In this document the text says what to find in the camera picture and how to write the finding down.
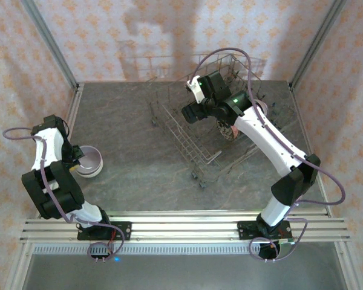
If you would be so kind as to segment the lavender bowl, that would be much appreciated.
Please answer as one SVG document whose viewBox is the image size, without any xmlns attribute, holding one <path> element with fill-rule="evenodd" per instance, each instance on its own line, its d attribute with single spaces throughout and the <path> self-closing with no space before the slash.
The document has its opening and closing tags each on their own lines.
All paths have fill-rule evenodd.
<svg viewBox="0 0 363 290">
<path fill-rule="evenodd" d="M 84 178 L 93 178 L 103 169 L 103 158 L 98 149 L 93 146 L 80 146 L 83 157 L 79 159 L 80 165 L 76 173 Z"/>
</svg>

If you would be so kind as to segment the leaf patterned beige bowl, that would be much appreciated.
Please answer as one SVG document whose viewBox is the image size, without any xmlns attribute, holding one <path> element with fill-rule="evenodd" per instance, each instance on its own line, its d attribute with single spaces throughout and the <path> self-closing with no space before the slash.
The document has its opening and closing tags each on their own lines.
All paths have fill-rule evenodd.
<svg viewBox="0 0 363 290">
<path fill-rule="evenodd" d="M 219 133 L 224 137 L 227 141 L 235 141 L 239 136 L 239 130 L 235 126 L 228 126 L 226 123 L 217 120 L 216 121 L 217 129 Z"/>
</svg>

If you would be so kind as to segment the aluminium frame post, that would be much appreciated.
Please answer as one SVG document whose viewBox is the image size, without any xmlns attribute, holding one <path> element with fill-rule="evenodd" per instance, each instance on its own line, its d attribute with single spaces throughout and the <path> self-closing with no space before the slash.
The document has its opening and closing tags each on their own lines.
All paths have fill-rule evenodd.
<svg viewBox="0 0 363 290">
<path fill-rule="evenodd" d="M 40 36 L 43 38 L 47 48 L 50 50 L 53 58 L 55 59 L 58 67 L 62 71 L 66 81 L 68 84 L 76 90 L 78 82 L 75 79 L 74 74 L 72 73 L 70 67 L 67 64 L 67 61 L 64 58 L 64 55 L 61 52 L 57 42 L 55 41 L 45 19 L 40 13 L 36 3 L 34 0 L 20 0 L 21 4 L 24 6 L 27 14 L 30 19 L 33 21 L 37 31 Z"/>
<path fill-rule="evenodd" d="M 319 26 L 314 38 L 312 39 L 302 61 L 299 64 L 294 76 L 289 82 L 289 88 L 291 92 L 294 92 L 304 77 L 308 67 L 312 60 L 316 56 L 321 45 L 325 41 L 329 31 L 332 29 L 333 24 L 337 20 L 338 16 L 342 12 L 347 0 L 333 0 L 327 14 L 325 15 L 321 25 Z"/>
</svg>

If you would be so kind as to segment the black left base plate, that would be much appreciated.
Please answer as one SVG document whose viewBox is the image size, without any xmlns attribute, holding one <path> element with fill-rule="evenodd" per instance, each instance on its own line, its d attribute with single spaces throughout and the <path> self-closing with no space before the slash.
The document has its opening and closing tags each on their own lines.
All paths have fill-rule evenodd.
<svg viewBox="0 0 363 290">
<path fill-rule="evenodd" d="M 127 221 L 111 221 L 110 224 L 119 228 L 124 234 L 125 240 L 130 240 L 132 232 L 132 222 Z M 82 228 L 77 224 L 78 234 L 77 240 L 98 241 L 98 240 L 122 240 L 122 234 L 114 228 L 91 226 L 89 228 Z"/>
</svg>

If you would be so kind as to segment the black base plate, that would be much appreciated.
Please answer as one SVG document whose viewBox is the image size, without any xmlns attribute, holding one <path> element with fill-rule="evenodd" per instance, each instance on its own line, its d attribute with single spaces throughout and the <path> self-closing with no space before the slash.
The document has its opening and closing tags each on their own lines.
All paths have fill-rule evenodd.
<svg viewBox="0 0 363 290">
<path fill-rule="evenodd" d="M 130 240 L 132 232 L 132 222 L 127 221 L 111 221 L 110 224 L 119 228 L 124 234 L 125 240 Z M 122 240 L 122 234 L 114 228 L 91 226 L 89 228 L 82 228 L 77 224 L 78 234 L 77 240 L 98 241 L 98 240 Z"/>
<path fill-rule="evenodd" d="M 274 227 L 268 226 L 263 221 L 239 221 L 237 230 L 240 240 L 251 240 L 256 237 L 280 240 L 293 237 L 288 221 L 281 221 Z"/>
</svg>

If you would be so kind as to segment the aluminium mounting rail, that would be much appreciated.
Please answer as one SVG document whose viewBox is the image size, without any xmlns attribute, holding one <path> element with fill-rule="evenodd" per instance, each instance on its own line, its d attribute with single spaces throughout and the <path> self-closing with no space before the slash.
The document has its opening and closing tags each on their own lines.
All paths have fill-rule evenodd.
<svg viewBox="0 0 363 290">
<path fill-rule="evenodd" d="M 234 243 L 238 240 L 237 223 L 253 221 L 256 211 L 112 211 L 111 221 L 131 222 L 130 243 Z M 303 242 L 346 242 L 352 234 L 345 220 L 331 217 L 323 208 L 296 209 L 290 229 L 294 238 L 303 234 Z M 26 220 L 21 240 L 29 242 L 76 242 L 77 229 L 59 219 Z"/>
</svg>

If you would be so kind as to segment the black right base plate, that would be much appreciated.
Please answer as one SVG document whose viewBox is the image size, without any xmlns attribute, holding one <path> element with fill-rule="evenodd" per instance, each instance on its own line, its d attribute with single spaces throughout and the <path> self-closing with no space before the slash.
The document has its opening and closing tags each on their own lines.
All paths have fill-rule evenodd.
<svg viewBox="0 0 363 290">
<path fill-rule="evenodd" d="M 256 237 L 280 240 L 293 237 L 288 221 L 281 221 L 274 227 L 268 226 L 263 221 L 239 221 L 237 230 L 240 240 L 251 240 Z"/>
</svg>

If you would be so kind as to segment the aluminium frame leg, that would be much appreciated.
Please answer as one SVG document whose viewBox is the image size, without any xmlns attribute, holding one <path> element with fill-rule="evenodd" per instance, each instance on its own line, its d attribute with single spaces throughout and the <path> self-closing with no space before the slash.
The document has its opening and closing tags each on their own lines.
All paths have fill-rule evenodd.
<svg viewBox="0 0 363 290">
<path fill-rule="evenodd" d="M 352 242 L 335 242 L 347 290 L 363 290 L 363 275 Z"/>
<path fill-rule="evenodd" d="M 4 290 L 22 290 L 33 250 L 33 243 L 26 242 L 21 243 L 19 249 L 15 251 L 14 260 L 11 264 Z"/>
</svg>

